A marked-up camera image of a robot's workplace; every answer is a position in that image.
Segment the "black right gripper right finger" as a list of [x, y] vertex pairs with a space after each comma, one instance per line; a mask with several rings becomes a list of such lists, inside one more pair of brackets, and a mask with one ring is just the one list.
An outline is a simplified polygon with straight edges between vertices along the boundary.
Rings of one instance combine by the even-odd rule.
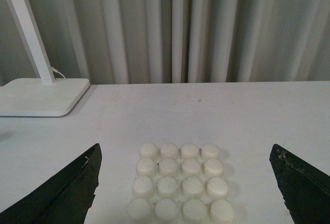
[[329, 176], [278, 144], [269, 160], [294, 223], [329, 223]]

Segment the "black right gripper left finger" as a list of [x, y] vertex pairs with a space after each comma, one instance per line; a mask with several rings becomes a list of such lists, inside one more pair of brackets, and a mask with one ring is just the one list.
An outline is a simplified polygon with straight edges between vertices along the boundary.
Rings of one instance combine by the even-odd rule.
[[1, 223], [84, 223], [98, 187], [100, 167], [101, 147], [96, 143], [1, 212]]

